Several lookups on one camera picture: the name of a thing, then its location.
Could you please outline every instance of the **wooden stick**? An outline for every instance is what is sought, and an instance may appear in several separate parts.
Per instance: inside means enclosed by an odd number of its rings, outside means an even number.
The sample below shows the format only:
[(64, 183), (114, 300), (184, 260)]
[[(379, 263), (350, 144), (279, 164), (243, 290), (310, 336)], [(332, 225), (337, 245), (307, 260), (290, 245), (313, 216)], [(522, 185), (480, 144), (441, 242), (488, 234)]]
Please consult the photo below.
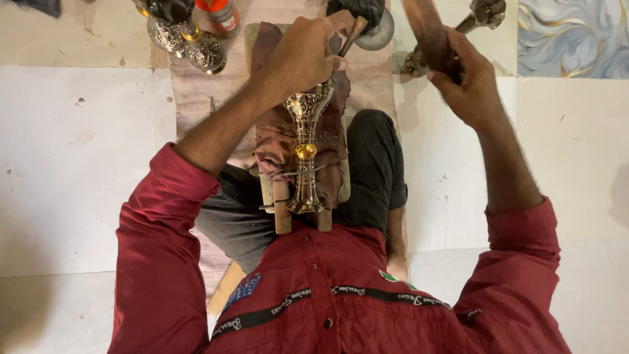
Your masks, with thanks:
[(323, 209), (318, 213), (308, 213), (308, 222), (321, 232), (332, 231), (332, 210)]
[[(290, 182), (273, 182), (273, 200), (287, 200), (291, 197), (288, 189)], [(276, 234), (289, 234), (292, 231), (291, 211), (286, 208), (286, 202), (274, 202), (276, 217)]]
[(231, 261), (227, 266), (227, 271), (223, 275), (221, 282), (218, 283), (216, 291), (208, 302), (208, 314), (216, 316), (225, 307), (227, 299), (229, 299), (231, 293), (236, 289), (242, 277), (245, 276), (245, 272), (242, 271), (238, 263)]
[(428, 67), (448, 74), (455, 84), (460, 84), (462, 68), (433, 0), (404, 0), (403, 5)]

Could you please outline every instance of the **man's right arm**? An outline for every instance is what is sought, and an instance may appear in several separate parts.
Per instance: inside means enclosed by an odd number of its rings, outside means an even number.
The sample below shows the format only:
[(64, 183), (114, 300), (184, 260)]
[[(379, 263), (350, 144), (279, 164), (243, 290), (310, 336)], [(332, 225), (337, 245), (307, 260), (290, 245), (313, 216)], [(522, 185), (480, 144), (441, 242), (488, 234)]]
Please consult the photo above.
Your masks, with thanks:
[(465, 69), (462, 84), (439, 72), (428, 78), (481, 142), (491, 249), (479, 256), (454, 310), (470, 337), (488, 350), (568, 353), (549, 313), (560, 260), (552, 204), (526, 166), (492, 65), (463, 34), (449, 30), (448, 37)]

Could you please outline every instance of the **blue patch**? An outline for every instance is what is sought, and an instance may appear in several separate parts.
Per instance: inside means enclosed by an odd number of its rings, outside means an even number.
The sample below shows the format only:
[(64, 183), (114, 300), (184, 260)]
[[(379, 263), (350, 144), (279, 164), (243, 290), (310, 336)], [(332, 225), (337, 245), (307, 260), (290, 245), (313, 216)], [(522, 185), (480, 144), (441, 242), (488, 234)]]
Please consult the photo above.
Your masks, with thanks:
[(234, 302), (242, 299), (243, 297), (248, 297), (253, 294), (256, 286), (260, 282), (260, 273), (256, 273), (252, 278), (247, 279), (244, 283), (242, 283), (239, 287), (234, 289), (231, 293), (229, 299), (227, 299), (227, 304), (223, 308), (223, 312), (229, 308)]

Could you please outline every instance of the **red shirt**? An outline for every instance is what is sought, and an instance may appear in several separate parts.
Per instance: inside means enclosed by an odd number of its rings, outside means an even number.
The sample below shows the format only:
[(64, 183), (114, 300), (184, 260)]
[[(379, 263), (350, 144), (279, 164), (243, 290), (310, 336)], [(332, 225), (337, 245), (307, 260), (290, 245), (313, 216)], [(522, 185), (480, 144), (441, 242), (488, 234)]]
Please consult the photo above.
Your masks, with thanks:
[(487, 217), (491, 251), (454, 308), (386, 279), (379, 231), (294, 221), (232, 294), (209, 341), (189, 230), (219, 187), (170, 144), (151, 160), (116, 231), (110, 353), (570, 352), (548, 312), (560, 251), (548, 199)]

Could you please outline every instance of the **knee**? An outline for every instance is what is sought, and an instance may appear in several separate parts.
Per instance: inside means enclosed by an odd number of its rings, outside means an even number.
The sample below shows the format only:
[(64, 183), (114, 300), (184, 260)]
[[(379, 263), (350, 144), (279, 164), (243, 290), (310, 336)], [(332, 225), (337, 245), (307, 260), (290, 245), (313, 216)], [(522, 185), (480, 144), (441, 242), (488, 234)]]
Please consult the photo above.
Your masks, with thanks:
[(376, 129), (391, 128), (393, 129), (393, 120), (387, 113), (380, 110), (360, 110), (354, 116), (352, 124), (356, 122), (361, 126), (372, 126)]
[(380, 110), (360, 110), (354, 116), (350, 127), (359, 130), (377, 132), (378, 135), (393, 134), (395, 135), (395, 126), (393, 120), (387, 113)]

